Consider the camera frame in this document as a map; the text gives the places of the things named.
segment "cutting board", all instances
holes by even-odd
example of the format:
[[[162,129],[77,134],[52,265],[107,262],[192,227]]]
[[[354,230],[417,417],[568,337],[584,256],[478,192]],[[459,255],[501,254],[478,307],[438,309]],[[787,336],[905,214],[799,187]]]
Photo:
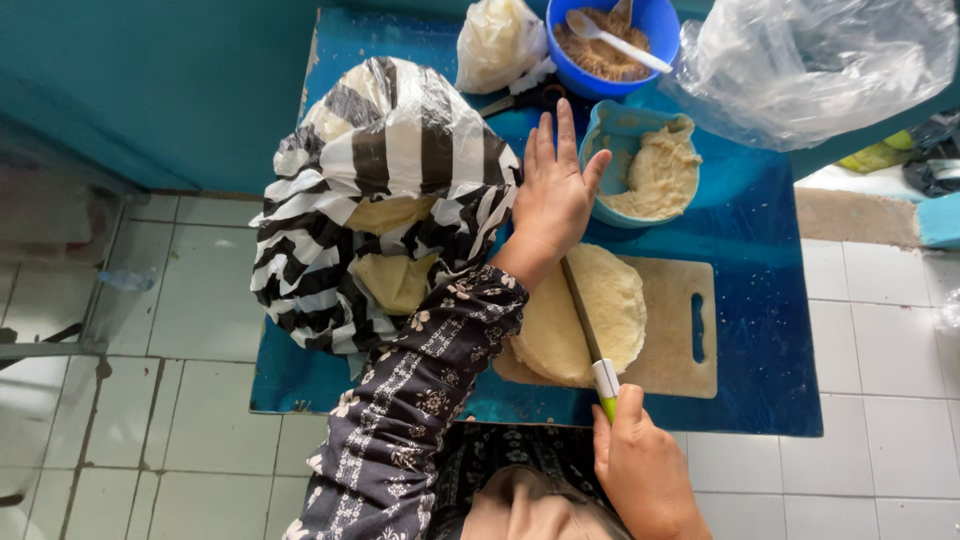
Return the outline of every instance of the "cutting board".
[[[713,267],[688,260],[619,258],[639,273],[647,306],[643,349],[619,376],[620,383],[638,384],[651,394],[705,399],[716,396]],[[509,343],[492,365],[503,380],[560,386],[518,362]]]

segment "black floral blouse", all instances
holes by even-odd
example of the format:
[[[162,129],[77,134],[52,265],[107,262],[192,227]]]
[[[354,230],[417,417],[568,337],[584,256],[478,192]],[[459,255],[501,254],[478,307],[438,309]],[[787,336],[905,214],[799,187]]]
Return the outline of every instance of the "black floral blouse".
[[[302,513],[284,538],[459,538],[473,493],[512,464],[565,479],[606,504],[595,487],[589,430],[451,429],[476,376],[519,332],[528,298],[492,266],[428,295],[330,412],[329,437],[307,459],[314,473]]]

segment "knife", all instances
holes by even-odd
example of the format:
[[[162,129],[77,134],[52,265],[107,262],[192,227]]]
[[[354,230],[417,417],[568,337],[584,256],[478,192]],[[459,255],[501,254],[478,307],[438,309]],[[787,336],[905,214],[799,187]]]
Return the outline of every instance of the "knife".
[[[600,345],[597,344],[596,335],[593,333],[593,327],[590,325],[589,317],[587,317],[584,299],[580,296],[580,289],[577,288],[577,281],[573,278],[573,269],[570,268],[570,261],[566,259],[566,256],[560,259],[560,266],[564,270],[566,287],[570,290],[570,297],[573,298],[573,307],[577,311],[577,318],[580,319],[580,326],[584,329],[584,338],[587,339],[587,348],[590,351],[590,372],[593,374],[593,380],[597,385],[597,394],[600,395],[600,406],[612,424],[613,414],[616,411],[616,395],[620,391],[620,382],[616,378],[613,362],[609,358],[604,358],[603,354],[600,353]]]

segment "woman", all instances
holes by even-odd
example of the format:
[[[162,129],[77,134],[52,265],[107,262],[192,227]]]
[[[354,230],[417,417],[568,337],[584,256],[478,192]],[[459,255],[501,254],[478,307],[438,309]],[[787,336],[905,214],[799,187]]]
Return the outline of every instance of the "woman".
[[[488,265],[428,295],[331,412],[286,538],[710,538],[684,455],[638,386],[621,386],[612,426],[593,406],[593,455],[589,430],[451,429],[474,378],[519,332],[528,291],[583,235],[610,163],[601,151],[581,175],[566,100],[557,116],[556,154],[549,113],[527,140],[514,234]]]

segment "floor tile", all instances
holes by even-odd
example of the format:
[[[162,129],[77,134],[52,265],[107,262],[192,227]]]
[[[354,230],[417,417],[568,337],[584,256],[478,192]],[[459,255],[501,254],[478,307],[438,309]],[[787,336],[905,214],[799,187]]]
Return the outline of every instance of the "floor tile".
[[[130,525],[126,540],[147,540],[150,535],[150,522],[154,518],[156,490],[160,485],[160,476],[151,471],[140,473],[136,483],[136,497],[133,498],[133,510],[130,513]]]
[[[87,421],[97,389],[97,363],[94,356],[72,356],[63,382],[57,416],[50,432],[50,444],[44,467],[73,469],[80,459]]]
[[[783,498],[790,540],[878,540],[874,499]]]
[[[17,331],[18,343],[33,343],[82,322],[96,276],[93,268],[24,262],[4,326]]]
[[[930,306],[920,250],[844,242],[843,252],[853,302]]]
[[[177,225],[150,355],[256,361],[264,311],[250,292],[256,231]]]
[[[859,394],[860,368],[850,304],[811,300],[810,329],[820,391]]]
[[[945,400],[864,398],[878,497],[960,498]]]
[[[0,467],[0,495],[23,495],[17,506],[0,508],[0,538],[23,538],[39,476],[39,469]]]
[[[674,440],[677,441],[677,446],[686,455],[686,431],[670,431],[670,434],[673,435]]]
[[[247,227],[263,211],[263,202],[231,201],[205,197],[182,197],[177,223]]]
[[[72,486],[73,471],[43,470],[36,488],[34,508],[30,512],[26,540],[60,538]]]
[[[924,254],[926,288],[932,306],[943,306],[947,295],[960,289],[960,253],[930,251]]]
[[[275,475],[309,477],[306,458],[326,440],[325,414],[284,414],[280,444],[276,447]]]
[[[883,540],[956,540],[960,501],[877,499]]]
[[[960,334],[937,334],[937,353],[944,370],[944,388],[948,398],[960,398]]]
[[[960,466],[960,401],[949,400],[947,407],[950,413],[950,421],[953,424],[953,448],[957,452],[957,462]]]
[[[782,495],[696,495],[713,540],[786,540]]]
[[[820,397],[824,437],[781,437],[783,491],[874,495],[867,423],[860,396]]]
[[[3,315],[7,312],[7,301],[13,292],[13,280],[19,267],[19,262],[0,260],[0,321],[3,321]]]
[[[309,479],[274,478],[274,491],[270,495],[270,513],[267,514],[265,539],[282,538],[290,524],[300,517],[308,481]]]
[[[695,491],[783,492],[776,436],[691,432],[686,448]]]
[[[150,538],[260,540],[271,477],[167,473],[156,495]]]
[[[110,356],[107,362],[111,373],[101,384],[86,461],[101,467],[137,467],[159,360]]]
[[[149,219],[151,221],[173,221],[177,215],[176,195],[150,195],[150,203],[145,206],[127,205],[126,215],[130,219]]]
[[[40,465],[66,365],[65,356],[47,356],[0,371],[0,466]]]
[[[252,382],[250,364],[187,361],[164,468],[270,475],[280,417],[249,413]]]
[[[67,540],[123,538],[137,474],[127,469],[84,469],[68,517]]]
[[[164,358],[160,361],[163,370],[159,372],[160,386],[156,390],[154,416],[150,419],[150,432],[147,435],[147,447],[143,452],[143,461],[153,470],[163,468],[163,458],[167,454],[167,440],[170,437],[170,425],[174,420],[174,406],[180,392],[180,376],[183,373],[184,360]]]
[[[110,255],[110,268],[146,273],[155,285],[143,292],[103,287],[97,302],[94,333],[96,338],[109,343],[109,354],[147,354],[173,231],[171,223],[125,221],[121,226]]]
[[[828,240],[800,240],[804,255],[806,296],[820,300],[849,300],[843,244]]]
[[[929,308],[868,304],[852,308],[864,394],[946,396]]]

